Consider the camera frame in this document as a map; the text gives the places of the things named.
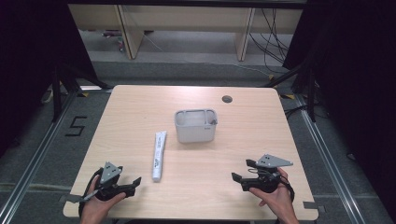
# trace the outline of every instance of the white container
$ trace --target white container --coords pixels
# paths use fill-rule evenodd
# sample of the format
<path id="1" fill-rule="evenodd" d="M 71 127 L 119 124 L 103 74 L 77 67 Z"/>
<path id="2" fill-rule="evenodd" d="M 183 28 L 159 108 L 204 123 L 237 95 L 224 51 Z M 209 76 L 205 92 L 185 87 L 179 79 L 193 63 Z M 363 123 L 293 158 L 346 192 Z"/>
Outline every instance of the white container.
<path id="1" fill-rule="evenodd" d="M 215 138 L 218 116 L 213 109 L 179 110 L 175 113 L 177 140 L 209 142 Z"/>

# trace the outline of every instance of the table top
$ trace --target table top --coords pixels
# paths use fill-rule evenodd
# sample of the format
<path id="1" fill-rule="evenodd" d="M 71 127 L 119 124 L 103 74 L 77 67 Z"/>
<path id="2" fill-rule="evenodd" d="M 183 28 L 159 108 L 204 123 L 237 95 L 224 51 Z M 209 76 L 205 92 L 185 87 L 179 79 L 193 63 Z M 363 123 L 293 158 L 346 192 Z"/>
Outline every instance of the table top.
<path id="1" fill-rule="evenodd" d="M 230 103 L 222 101 L 231 96 Z M 215 139 L 177 141 L 174 115 L 184 109 L 214 109 Z M 155 133 L 167 131 L 161 182 L 152 181 Z M 116 204 L 109 217 L 160 219 L 276 219 L 260 199 L 242 191 L 231 173 L 255 178 L 246 159 L 263 154 L 292 161 L 284 167 L 296 197 L 297 218 L 315 220 L 303 166 L 278 95 L 273 89 L 183 86 L 117 86 L 111 93 L 72 194 L 82 194 L 92 174 L 106 161 L 123 166 L 119 185 L 142 176 L 134 197 Z M 78 217 L 78 204 L 66 203 L 64 214 Z"/>

